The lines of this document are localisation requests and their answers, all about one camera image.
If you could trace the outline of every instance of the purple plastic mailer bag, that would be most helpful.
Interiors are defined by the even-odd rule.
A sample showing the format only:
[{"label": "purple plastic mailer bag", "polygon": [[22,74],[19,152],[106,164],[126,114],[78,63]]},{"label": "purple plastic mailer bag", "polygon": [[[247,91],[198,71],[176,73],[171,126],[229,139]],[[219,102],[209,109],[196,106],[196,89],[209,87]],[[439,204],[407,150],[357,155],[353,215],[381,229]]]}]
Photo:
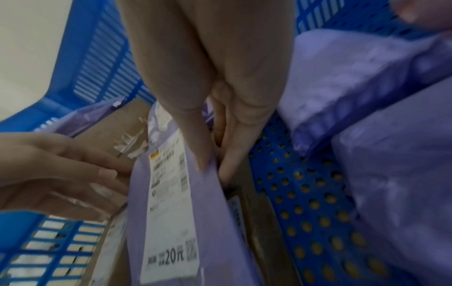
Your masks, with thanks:
[{"label": "purple plastic mailer bag", "polygon": [[[194,156],[178,135],[178,127],[171,117],[161,110],[158,103],[152,107],[148,123],[149,150],[135,162],[129,188],[127,245],[132,286],[262,285],[251,253],[239,233],[220,186],[216,162],[212,160],[204,171],[196,170]],[[182,143],[175,141],[175,136],[179,136],[178,140],[182,140]],[[176,142],[183,146],[185,157],[180,153],[180,149],[168,147]],[[177,158],[175,169],[169,163],[173,158]],[[176,176],[176,179],[171,180],[172,187],[165,188],[170,190],[169,192],[163,191],[163,188],[159,189],[160,184],[169,182],[165,179],[169,174],[165,173],[166,170],[179,172],[179,177]],[[151,174],[153,183],[150,186]],[[181,238],[175,239],[174,233],[179,233],[175,229],[181,226],[178,226],[179,222],[171,220],[171,217],[183,206],[182,203],[179,204],[181,201],[177,201],[174,207],[168,209],[165,207],[168,206],[166,205],[168,201],[187,194],[187,183],[191,193],[190,196],[184,197],[184,204],[188,198],[193,210],[192,214],[187,212],[186,216],[181,218],[184,222],[183,231],[180,232]],[[156,199],[158,204],[149,206],[148,201],[156,202],[154,198],[164,199]],[[162,224],[163,216],[167,216],[165,220],[172,223]],[[184,229],[193,222],[196,242],[192,236],[187,235],[191,230]],[[159,240],[160,233],[166,235],[164,240]],[[146,240],[148,235],[155,239]],[[155,277],[159,275],[163,277],[165,273],[167,274],[166,269],[177,268],[179,263],[191,263],[196,260],[199,262],[199,268],[190,277],[184,277],[180,269],[172,272],[174,278],[159,280]],[[153,278],[156,281],[141,283],[141,280],[146,280],[143,271],[153,271]]]},{"label": "purple plastic mailer bag", "polygon": [[124,97],[118,97],[82,107],[35,132],[58,133],[73,138],[113,113],[123,102]]},{"label": "purple plastic mailer bag", "polygon": [[310,156],[331,137],[452,74],[452,44],[442,35],[407,41],[318,29],[295,39],[277,111],[294,149]]},{"label": "purple plastic mailer bag", "polygon": [[452,285],[452,78],[345,129],[332,145],[354,224],[387,262]]}]

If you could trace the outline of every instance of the blue plastic basket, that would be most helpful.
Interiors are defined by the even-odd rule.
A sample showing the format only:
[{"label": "blue plastic basket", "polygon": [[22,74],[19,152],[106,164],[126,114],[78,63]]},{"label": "blue plastic basket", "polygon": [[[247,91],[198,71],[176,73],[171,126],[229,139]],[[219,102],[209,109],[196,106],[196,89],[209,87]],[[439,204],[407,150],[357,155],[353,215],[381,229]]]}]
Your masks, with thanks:
[{"label": "blue plastic basket", "polygon": [[[407,39],[427,35],[401,22],[389,10],[387,0],[296,0],[296,7],[298,33],[323,27]],[[119,96],[125,96],[128,101],[135,97],[151,104],[155,101],[136,71],[113,1],[73,0],[45,97],[0,122],[0,131],[32,131],[72,110]],[[250,163],[256,189],[265,191],[272,202],[304,283],[416,285],[417,282],[403,271],[372,260],[371,250],[347,222],[347,213],[354,206],[343,194],[344,183],[332,152],[324,150],[309,160],[300,158],[293,151],[287,134],[279,117],[272,117],[250,152]],[[43,227],[43,222],[47,221],[59,222],[62,228]],[[31,286],[43,286],[62,279],[76,285],[79,275],[68,271],[66,276],[55,277],[53,273],[62,267],[86,266],[87,259],[84,263],[75,261],[77,257],[91,256],[91,252],[84,251],[83,245],[73,238],[80,233],[94,236],[99,233],[81,232],[83,226],[103,227],[27,212],[0,216],[2,233],[6,230],[9,233],[8,237],[0,239],[0,285],[28,281]],[[39,238],[37,231],[53,231],[56,236]],[[29,249],[30,242],[47,244],[44,249]],[[74,244],[82,245],[81,251],[69,251]],[[17,264],[19,255],[41,255],[47,259],[45,263]],[[74,257],[74,263],[62,264],[65,257]],[[42,273],[36,277],[13,278],[12,268],[40,268]]]}]

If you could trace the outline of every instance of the white wall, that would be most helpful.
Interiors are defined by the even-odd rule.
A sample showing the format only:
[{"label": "white wall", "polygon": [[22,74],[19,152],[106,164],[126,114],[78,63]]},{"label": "white wall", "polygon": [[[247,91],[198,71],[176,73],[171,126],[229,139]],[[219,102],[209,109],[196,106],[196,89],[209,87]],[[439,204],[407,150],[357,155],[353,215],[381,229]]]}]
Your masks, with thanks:
[{"label": "white wall", "polygon": [[72,0],[0,0],[0,120],[47,91]]}]

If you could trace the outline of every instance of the purple plastic bag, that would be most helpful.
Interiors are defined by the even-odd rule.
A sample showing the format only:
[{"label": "purple plastic bag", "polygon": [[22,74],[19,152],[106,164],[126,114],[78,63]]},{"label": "purple plastic bag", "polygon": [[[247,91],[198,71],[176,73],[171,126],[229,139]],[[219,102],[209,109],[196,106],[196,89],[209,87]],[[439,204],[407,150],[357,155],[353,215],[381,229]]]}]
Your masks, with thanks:
[{"label": "purple plastic bag", "polygon": [[52,125],[35,130],[42,133],[58,133],[74,138],[122,106],[124,97],[109,99],[77,109]]},{"label": "purple plastic bag", "polygon": [[441,35],[406,41],[318,29],[295,39],[277,111],[294,149],[310,156],[372,112],[452,74],[452,46]]},{"label": "purple plastic bag", "polygon": [[452,285],[452,78],[335,136],[354,224],[387,262]]},{"label": "purple plastic bag", "polygon": [[[130,179],[127,245],[132,286],[139,286],[145,247],[150,184],[149,156],[178,128],[165,115],[156,118],[155,104],[149,113],[149,150],[137,159]],[[256,265],[240,235],[220,186],[216,162],[204,171],[195,169],[193,154],[185,146],[193,215],[199,247],[200,268],[195,278],[177,278],[153,286],[261,286]]]}]

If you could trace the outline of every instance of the cardboard box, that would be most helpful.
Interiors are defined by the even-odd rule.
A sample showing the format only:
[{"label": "cardboard box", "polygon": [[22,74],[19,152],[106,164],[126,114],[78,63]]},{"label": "cardboard box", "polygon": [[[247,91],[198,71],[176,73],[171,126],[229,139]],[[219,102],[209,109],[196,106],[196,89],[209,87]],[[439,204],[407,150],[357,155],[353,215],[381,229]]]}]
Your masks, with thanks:
[{"label": "cardboard box", "polygon": [[254,188],[248,160],[225,191],[233,216],[254,254],[266,286],[300,286],[281,228],[267,196]]},{"label": "cardboard box", "polygon": [[[77,136],[75,140],[105,151],[120,160],[133,162],[136,157],[130,155],[141,146],[147,146],[147,117],[150,108],[149,104],[136,98]],[[121,180],[127,184],[129,182],[127,176],[123,176]],[[116,205],[126,204],[127,197],[110,194],[109,199]],[[130,285],[129,256],[125,242],[126,211],[122,211],[107,223],[79,286]]]}]

